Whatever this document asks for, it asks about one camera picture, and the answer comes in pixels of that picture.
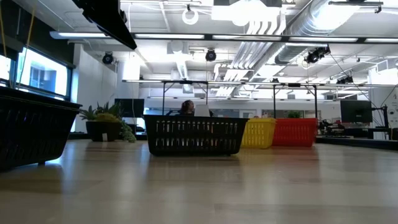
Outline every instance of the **computer monitor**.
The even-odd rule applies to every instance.
[[[120,103],[123,118],[140,118],[144,114],[144,99],[114,99]]]
[[[371,123],[372,103],[364,100],[341,100],[341,122]]]

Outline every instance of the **yellow plastic basket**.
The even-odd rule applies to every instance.
[[[253,118],[246,123],[241,147],[267,149],[272,145],[276,120]]]

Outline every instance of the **red plastic basket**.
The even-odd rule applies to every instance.
[[[272,145],[311,147],[316,131],[316,118],[277,119]]]

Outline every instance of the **plant pot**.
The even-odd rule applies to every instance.
[[[87,133],[93,141],[104,141],[103,134],[106,134],[107,141],[115,141],[119,137],[122,124],[117,122],[87,121]]]

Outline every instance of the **electronic equipment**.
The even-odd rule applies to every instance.
[[[372,116],[372,103],[365,100],[341,100],[341,122],[352,123],[371,123],[373,122]]]
[[[312,52],[308,52],[307,57],[304,59],[307,63],[317,63],[319,60],[325,57],[325,55],[330,54],[330,48],[327,47],[318,47]]]
[[[216,55],[216,52],[214,51],[214,49],[208,49],[205,58],[206,58],[206,61],[208,61],[208,62],[212,62],[212,61],[216,60],[217,55]]]
[[[141,118],[144,115],[144,99],[114,99],[120,103],[123,118]]]
[[[208,105],[196,105],[195,116],[210,117],[210,110]]]
[[[83,9],[84,17],[97,25],[106,35],[135,50],[136,42],[126,27],[126,14],[120,10],[119,0],[72,0]]]
[[[113,62],[113,56],[112,56],[112,52],[105,52],[104,57],[102,58],[102,62],[105,65],[110,65]]]

